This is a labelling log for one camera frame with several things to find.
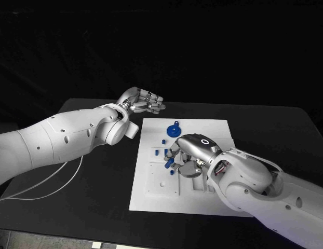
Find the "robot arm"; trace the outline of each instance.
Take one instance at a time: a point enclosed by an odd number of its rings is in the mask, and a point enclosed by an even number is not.
[[[135,138],[130,115],[166,108],[164,98],[136,87],[116,104],[54,115],[31,127],[0,134],[0,185],[26,171],[68,162],[99,145],[114,145],[125,135]]]
[[[179,152],[184,165],[171,163]],[[185,177],[198,177],[205,167],[208,184],[233,210],[249,212],[305,248],[323,248],[323,189],[319,186],[244,151],[236,148],[223,151],[200,134],[184,135],[177,140],[165,160]],[[279,172],[269,171],[262,162],[279,168]]]

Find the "black curtain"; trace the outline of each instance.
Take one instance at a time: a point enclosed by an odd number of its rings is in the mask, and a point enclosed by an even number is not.
[[[301,107],[323,135],[323,2],[152,2],[0,6],[0,121],[23,128],[70,98],[139,86],[174,102]]]

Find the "blue part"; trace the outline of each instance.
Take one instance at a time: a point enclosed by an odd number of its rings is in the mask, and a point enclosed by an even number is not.
[[[169,160],[168,160],[168,163],[166,163],[166,168],[169,169],[169,167],[171,167],[171,164],[175,162],[175,159],[174,158],[169,158]]]
[[[177,121],[175,125],[168,127],[168,135],[171,137],[178,137],[178,136],[181,136],[181,134],[182,134],[182,129],[179,127],[179,122]]]

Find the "black table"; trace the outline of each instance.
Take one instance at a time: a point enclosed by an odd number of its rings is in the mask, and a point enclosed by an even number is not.
[[[60,112],[96,108],[114,100],[70,99]],[[323,138],[301,108],[168,103],[143,118],[227,119],[236,146],[276,162],[285,171],[323,187]],[[129,211],[140,132],[86,155],[81,171],[51,197],[0,202],[0,229],[155,248],[301,248],[256,218]],[[80,159],[23,197],[39,197],[71,178]],[[61,164],[18,176],[6,194],[42,181]]]

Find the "white board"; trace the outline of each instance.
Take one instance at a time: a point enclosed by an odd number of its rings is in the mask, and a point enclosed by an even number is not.
[[[146,118],[140,135],[130,210],[253,217],[246,212],[231,210],[223,203],[214,188],[207,185],[207,169],[198,178],[191,179],[178,173],[171,175],[172,169],[165,168],[165,149],[171,148],[178,139],[169,137],[166,133],[175,121],[179,121],[181,136],[202,134],[217,142],[223,150],[236,147],[227,120]],[[181,156],[175,161],[182,163]]]

